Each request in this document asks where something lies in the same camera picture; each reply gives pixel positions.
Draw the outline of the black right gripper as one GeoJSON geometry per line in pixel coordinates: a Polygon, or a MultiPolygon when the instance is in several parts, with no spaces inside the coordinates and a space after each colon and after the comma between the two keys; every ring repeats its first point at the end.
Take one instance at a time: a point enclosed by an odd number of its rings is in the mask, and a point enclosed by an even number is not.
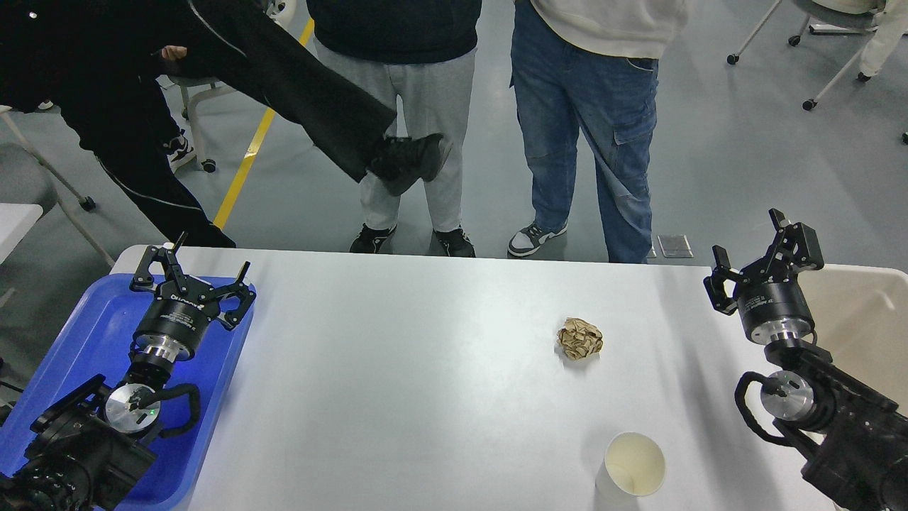
{"type": "Polygon", "coordinates": [[[765,255],[752,264],[755,276],[732,268],[726,249],[713,245],[714,268],[703,280],[714,310],[726,316],[737,311],[747,339],[763,346],[814,333],[813,314],[797,275],[826,265],[814,229],[802,222],[792,223],[776,208],[768,213],[775,238],[765,255]],[[736,284],[733,297],[726,290],[727,282],[736,284]]]}

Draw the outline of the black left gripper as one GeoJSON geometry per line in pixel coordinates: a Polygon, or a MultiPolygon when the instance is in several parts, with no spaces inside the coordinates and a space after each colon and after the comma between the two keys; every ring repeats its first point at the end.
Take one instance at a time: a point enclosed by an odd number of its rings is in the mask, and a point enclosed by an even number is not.
{"type": "Polygon", "coordinates": [[[182,232],[172,247],[147,246],[130,282],[130,291],[152,292],[155,279],[150,266],[161,265],[165,280],[157,287],[133,340],[136,350],[152,353],[158,349],[171,362],[194,358],[202,337],[215,319],[226,331],[234,330],[257,297],[244,282],[249,261],[241,266],[236,280],[223,287],[214,287],[205,280],[189,280],[176,255],[187,237],[188,233],[182,232]],[[233,298],[238,300],[236,307],[224,309],[221,302],[233,298]]]}

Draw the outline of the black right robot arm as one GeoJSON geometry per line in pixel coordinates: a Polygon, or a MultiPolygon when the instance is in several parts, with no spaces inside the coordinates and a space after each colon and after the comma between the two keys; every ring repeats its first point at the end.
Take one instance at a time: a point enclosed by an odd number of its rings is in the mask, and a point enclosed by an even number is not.
{"type": "Polygon", "coordinates": [[[763,441],[798,450],[803,479],[839,507],[904,510],[906,417],[808,340],[815,323],[797,276],[824,267],[817,234],[775,208],[769,215],[775,238],[765,255],[736,270],[716,245],[703,281],[714,310],[739,314],[746,338],[777,366],[771,375],[741,375],[737,410],[763,441]]]}

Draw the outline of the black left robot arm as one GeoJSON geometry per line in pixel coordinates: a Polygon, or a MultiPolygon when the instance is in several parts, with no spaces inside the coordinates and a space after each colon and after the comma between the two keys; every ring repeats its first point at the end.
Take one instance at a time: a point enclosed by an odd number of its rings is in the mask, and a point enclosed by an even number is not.
{"type": "Polygon", "coordinates": [[[81,298],[2,427],[4,510],[162,510],[201,468],[252,320],[245,281],[146,247],[81,298]]]}

